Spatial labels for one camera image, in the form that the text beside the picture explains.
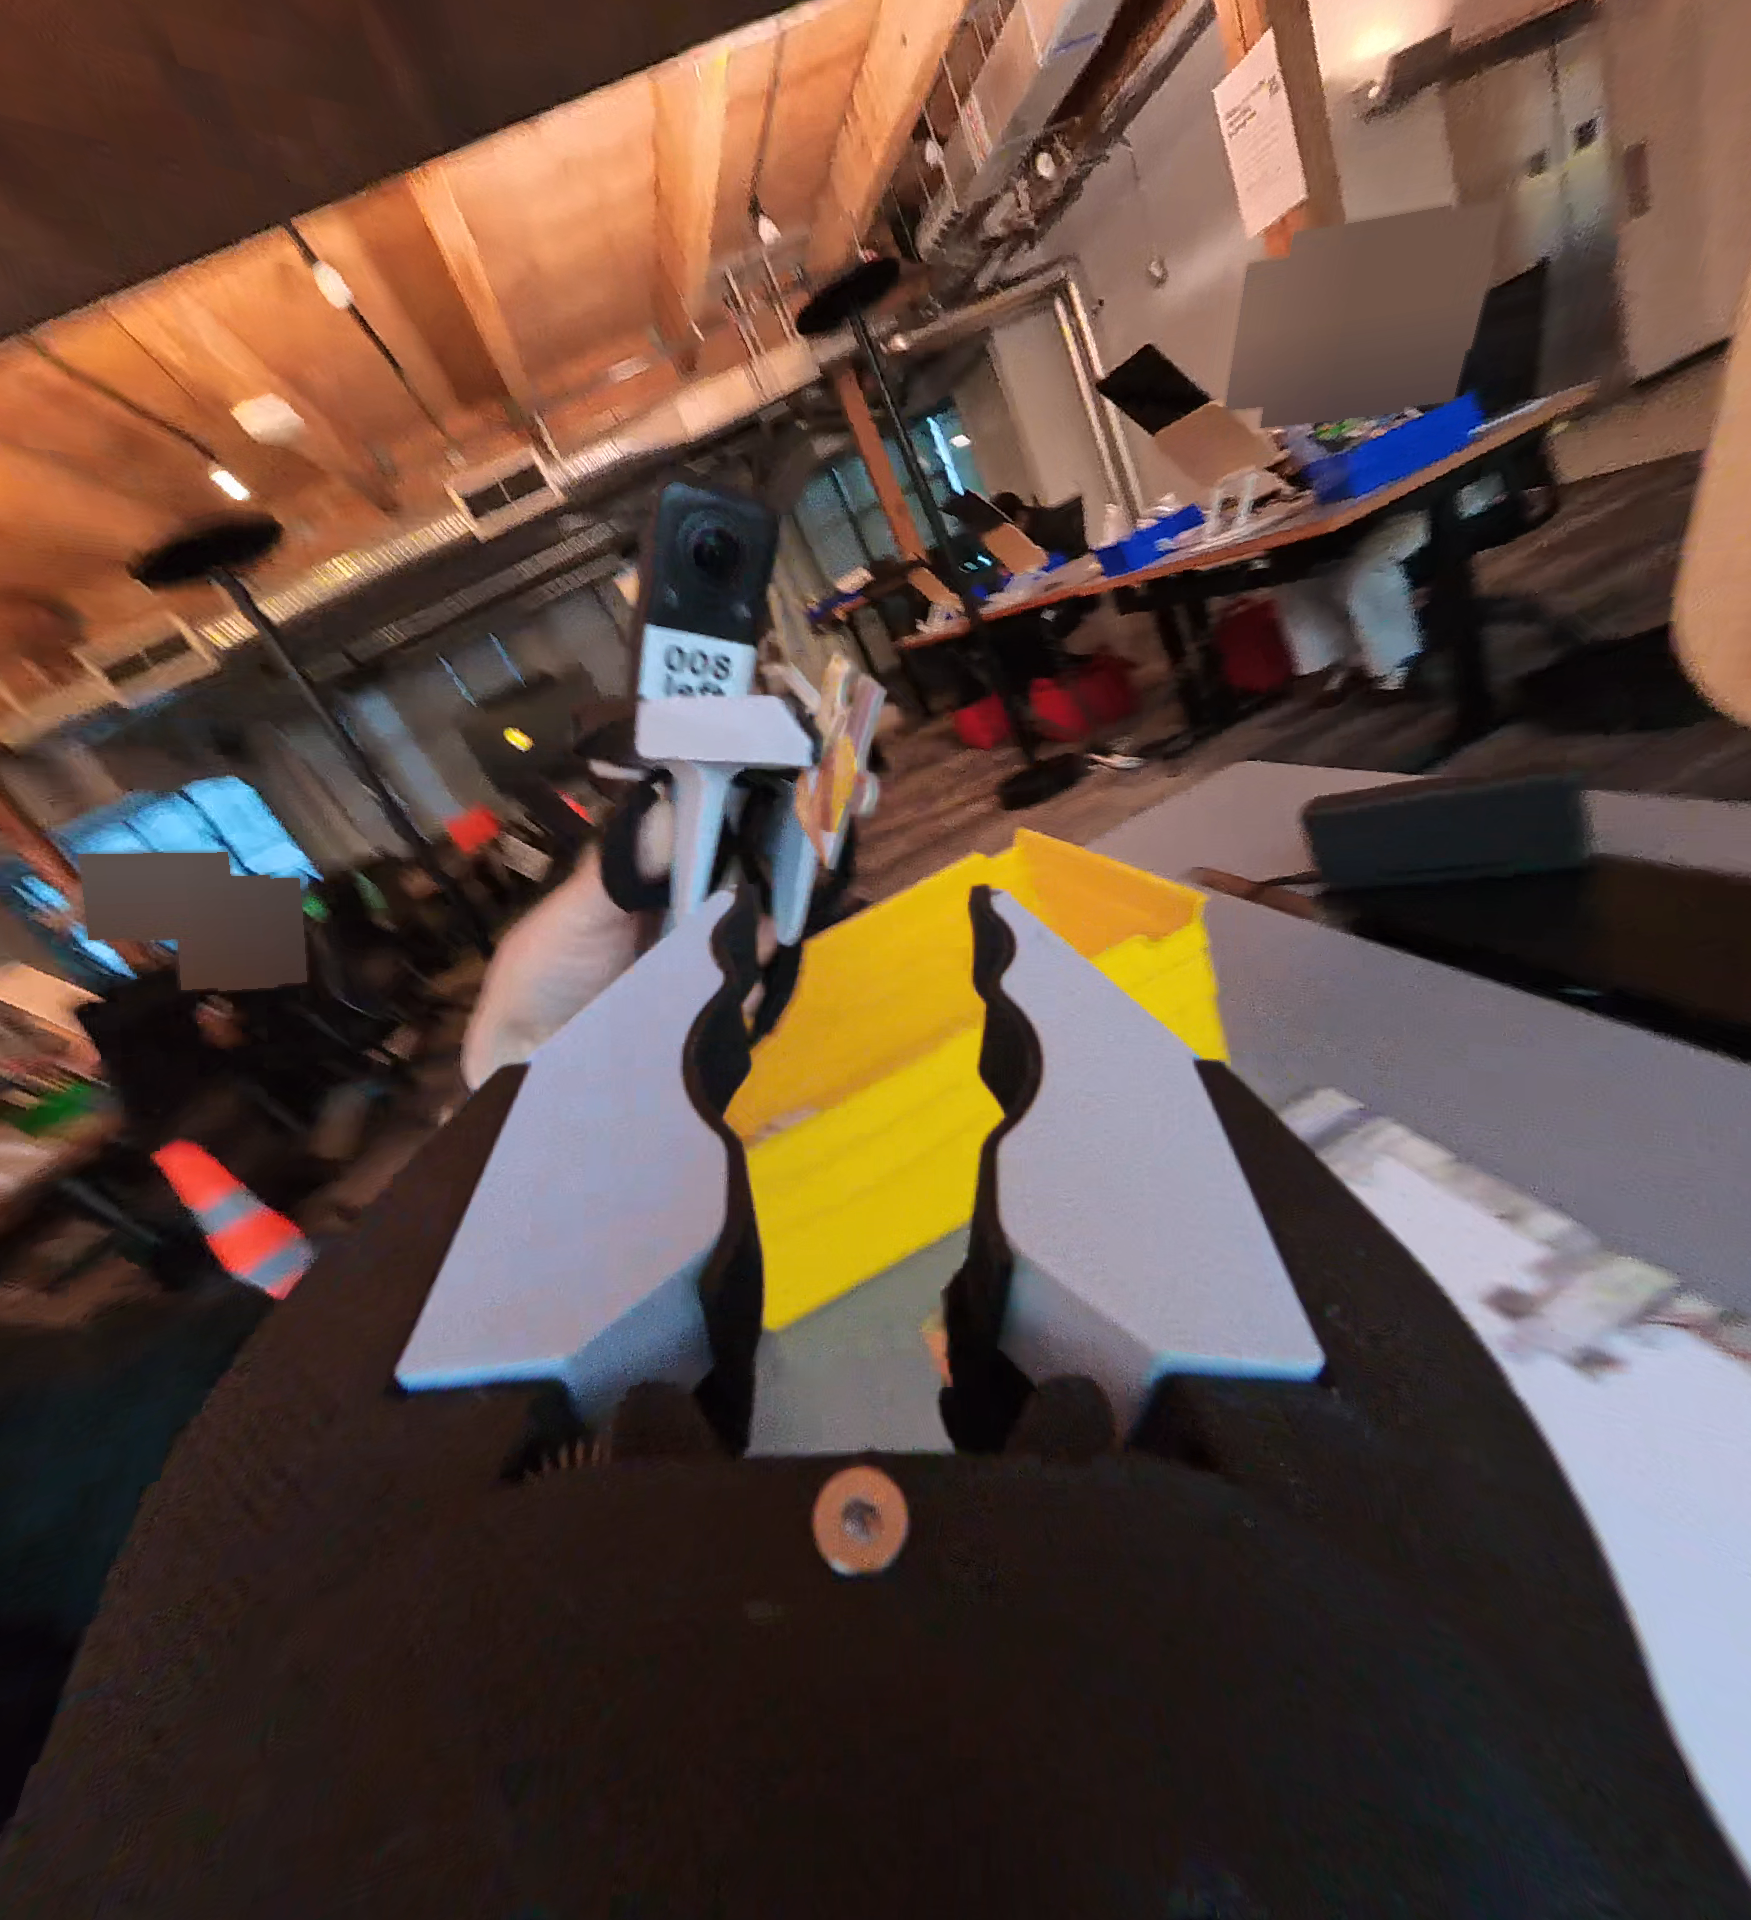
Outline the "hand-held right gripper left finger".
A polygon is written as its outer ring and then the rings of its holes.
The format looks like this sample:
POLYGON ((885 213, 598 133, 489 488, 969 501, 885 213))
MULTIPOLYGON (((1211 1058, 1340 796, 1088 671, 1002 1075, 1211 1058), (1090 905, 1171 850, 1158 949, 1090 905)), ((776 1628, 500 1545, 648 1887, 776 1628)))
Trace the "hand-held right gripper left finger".
POLYGON ((746 1447, 764 1251, 727 1109, 763 907, 713 894, 524 1065, 396 1363, 407 1394, 559 1385, 586 1428, 670 1382, 746 1447))

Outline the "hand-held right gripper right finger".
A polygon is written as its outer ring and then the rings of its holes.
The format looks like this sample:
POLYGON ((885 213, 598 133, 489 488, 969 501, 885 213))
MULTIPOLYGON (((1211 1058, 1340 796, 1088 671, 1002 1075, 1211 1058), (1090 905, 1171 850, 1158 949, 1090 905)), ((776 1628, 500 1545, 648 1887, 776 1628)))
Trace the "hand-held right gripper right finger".
POLYGON ((1007 891, 966 909, 999 1119, 942 1297, 952 1445, 1004 1447, 1056 1379, 1088 1379, 1119 1440, 1171 1379, 1320 1384, 1201 1054, 1007 891))

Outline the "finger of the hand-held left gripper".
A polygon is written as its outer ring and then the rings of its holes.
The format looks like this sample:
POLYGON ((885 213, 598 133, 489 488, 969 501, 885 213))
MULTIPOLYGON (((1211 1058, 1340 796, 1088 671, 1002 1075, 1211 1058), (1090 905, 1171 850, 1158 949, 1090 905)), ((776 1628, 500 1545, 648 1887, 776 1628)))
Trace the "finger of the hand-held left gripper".
POLYGON ((672 696, 638 701, 635 748, 652 764, 805 770, 816 731, 780 696, 672 696))

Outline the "yellow plastic bin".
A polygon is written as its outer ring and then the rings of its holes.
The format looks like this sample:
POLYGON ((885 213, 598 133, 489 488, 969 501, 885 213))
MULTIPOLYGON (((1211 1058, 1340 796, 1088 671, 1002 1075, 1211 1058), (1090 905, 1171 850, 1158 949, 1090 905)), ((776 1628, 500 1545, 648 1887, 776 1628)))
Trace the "yellow plastic bin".
POLYGON ((1020 902, 1192 1052, 1227 1039, 1201 894, 1020 831, 810 940, 727 1121, 745 1141, 764 1324, 787 1330, 946 1238, 972 1209, 1000 1121, 978 1075, 969 898, 1020 902))

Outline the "puzzle frame board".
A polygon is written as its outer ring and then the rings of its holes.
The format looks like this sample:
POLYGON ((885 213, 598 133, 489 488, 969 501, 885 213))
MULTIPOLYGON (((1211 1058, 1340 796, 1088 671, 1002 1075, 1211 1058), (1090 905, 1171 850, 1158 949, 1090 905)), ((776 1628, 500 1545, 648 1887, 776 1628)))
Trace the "puzzle frame board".
POLYGON ((1282 1117, 1422 1260, 1536 1419, 1751 1875, 1751 1322, 1341 1090, 1282 1117))

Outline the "wood-edged office desk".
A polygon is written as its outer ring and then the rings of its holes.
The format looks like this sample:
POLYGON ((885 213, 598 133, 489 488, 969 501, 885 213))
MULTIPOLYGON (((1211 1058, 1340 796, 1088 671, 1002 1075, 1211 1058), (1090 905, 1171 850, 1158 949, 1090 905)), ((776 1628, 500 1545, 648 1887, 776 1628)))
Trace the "wood-edged office desk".
POLYGON ((1124 576, 1052 586, 1007 607, 978 603, 965 621, 930 635, 911 635, 898 641, 898 650, 912 654, 952 646, 965 667, 990 691, 999 691, 997 660, 989 643, 993 628, 1054 604, 1108 592, 1138 592, 1169 656, 1171 682, 1183 709, 1183 730, 1172 733, 1167 747, 1167 756, 1179 758, 1236 722, 1236 705, 1213 652, 1208 604, 1308 579, 1341 559, 1369 522, 1397 513, 1422 513, 1431 531, 1424 610, 1432 618, 1437 658, 1447 670, 1449 718, 1438 744, 1411 769, 1437 770, 1504 722, 1487 660, 1487 603, 1475 576, 1479 539, 1460 513, 1460 495, 1487 474, 1539 455, 1550 431, 1562 419, 1587 409, 1597 393, 1594 382, 1551 392, 1487 419, 1466 445, 1415 468, 1387 488, 1331 503, 1314 498, 1278 519, 1253 516, 1245 534, 1184 540, 1164 560, 1124 576))

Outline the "person's left hand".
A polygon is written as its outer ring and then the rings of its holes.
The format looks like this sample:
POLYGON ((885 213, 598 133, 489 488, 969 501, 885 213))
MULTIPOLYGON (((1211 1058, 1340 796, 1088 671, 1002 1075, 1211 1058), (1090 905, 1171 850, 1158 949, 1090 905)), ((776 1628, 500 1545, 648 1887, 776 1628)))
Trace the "person's left hand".
POLYGON ((461 1079, 479 1090, 524 1065, 592 1007, 658 940, 669 900, 669 852, 592 847, 576 872, 536 902, 489 962, 461 1050, 461 1079))

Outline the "black pole stand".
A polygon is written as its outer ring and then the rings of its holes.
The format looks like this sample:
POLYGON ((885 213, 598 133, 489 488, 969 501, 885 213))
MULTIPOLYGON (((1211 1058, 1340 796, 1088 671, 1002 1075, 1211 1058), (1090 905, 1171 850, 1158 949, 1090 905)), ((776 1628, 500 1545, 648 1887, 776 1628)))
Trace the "black pole stand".
POLYGON ((249 624, 265 658, 278 670, 313 713, 359 784, 377 803, 407 850, 447 900, 462 903, 456 881, 443 868, 418 820, 394 786, 384 778, 373 758, 362 748, 356 733, 326 700, 318 684, 292 660, 278 624, 262 608, 246 574, 269 559, 285 539, 283 522, 267 513, 228 513, 183 524, 168 540, 144 550, 127 565, 127 574, 144 588, 163 592, 172 588, 208 584, 216 588, 249 624))
POLYGON ((969 574, 958 559, 951 529, 935 495, 929 469, 922 465, 912 443, 909 419, 902 412, 902 400, 893 377, 888 371, 883 349, 873 337, 871 314, 898 289, 902 262, 888 251, 859 248, 855 261, 836 273, 807 300, 797 317, 797 331, 805 338, 821 338, 842 331, 851 332, 857 366, 867 372, 873 393, 881 404, 888 431, 902 460, 914 503, 920 506, 930 531, 935 563, 930 571, 939 586, 952 588, 958 603, 960 646, 965 658, 993 694, 1007 718, 1007 730, 1018 752, 1018 769, 997 784, 997 799, 1004 812, 1028 812, 1033 807, 1057 799, 1076 788, 1086 764, 1080 752, 1045 752, 1025 711, 1025 705, 1010 694, 1002 676, 1002 661, 981 618, 983 592, 981 583, 969 574))

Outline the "orange striped traffic cone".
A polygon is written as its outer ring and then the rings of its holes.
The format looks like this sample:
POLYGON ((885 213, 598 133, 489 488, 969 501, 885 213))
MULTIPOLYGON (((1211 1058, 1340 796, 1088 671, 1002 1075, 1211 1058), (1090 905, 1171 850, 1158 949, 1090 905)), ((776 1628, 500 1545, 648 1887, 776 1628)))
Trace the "orange striped traffic cone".
POLYGON ((228 1276, 270 1301, 287 1298, 315 1262, 315 1246, 285 1212, 193 1140, 170 1140, 151 1156, 228 1276))

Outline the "blue tray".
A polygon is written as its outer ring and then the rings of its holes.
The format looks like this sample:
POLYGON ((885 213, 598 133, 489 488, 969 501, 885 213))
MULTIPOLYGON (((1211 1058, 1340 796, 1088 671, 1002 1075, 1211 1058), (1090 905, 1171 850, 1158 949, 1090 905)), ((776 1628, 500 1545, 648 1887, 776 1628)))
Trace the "blue tray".
POLYGON ((1341 505, 1395 488, 1466 452, 1485 426, 1479 398, 1462 393, 1427 414, 1395 419, 1364 439, 1322 452, 1300 465, 1300 475, 1316 501, 1341 505))
POLYGON ((1203 526, 1205 513, 1199 503, 1171 503, 1167 508, 1147 514, 1118 539, 1100 540, 1091 549, 1093 559, 1104 579, 1131 579, 1167 563, 1176 550, 1176 543, 1199 534, 1203 526))

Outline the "black power adapter box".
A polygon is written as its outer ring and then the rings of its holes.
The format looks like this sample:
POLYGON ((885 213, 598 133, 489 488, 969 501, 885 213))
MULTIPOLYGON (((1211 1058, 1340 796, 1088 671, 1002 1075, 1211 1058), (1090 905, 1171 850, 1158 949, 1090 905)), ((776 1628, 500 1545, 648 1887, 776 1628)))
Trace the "black power adapter box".
POLYGON ((1562 776, 1397 781, 1310 800, 1300 828, 1326 890, 1364 894, 1577 872, 1583 786, 1562 776))

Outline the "white paper notice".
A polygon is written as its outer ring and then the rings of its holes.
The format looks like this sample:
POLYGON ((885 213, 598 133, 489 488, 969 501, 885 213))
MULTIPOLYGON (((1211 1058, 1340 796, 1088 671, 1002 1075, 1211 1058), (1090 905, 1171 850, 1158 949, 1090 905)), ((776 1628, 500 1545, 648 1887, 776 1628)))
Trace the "white paper notice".
POLYGON ((1263 31, 1245 59, 1228 69, 1213 96, 1243 228, 1249 235, 1262 235, 1310 197, 1290 89, 1272 31, 1263 31))

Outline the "wooden pillar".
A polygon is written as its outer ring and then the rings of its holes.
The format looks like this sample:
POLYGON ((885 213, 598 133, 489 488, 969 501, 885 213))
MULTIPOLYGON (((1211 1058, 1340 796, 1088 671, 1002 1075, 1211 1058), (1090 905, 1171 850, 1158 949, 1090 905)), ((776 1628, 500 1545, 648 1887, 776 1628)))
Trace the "wooden pillar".
POLYGON ((1310 197, 1295 213, 1259 238, 1269 255, 1287 255, 1300 231, 1340 228, 1345 218, 1312 6, 1308 2, 1218 2, 1216 22, 1227 51, 1227 71, 1245 59, 1263 31, 1278 37, 1310 197))

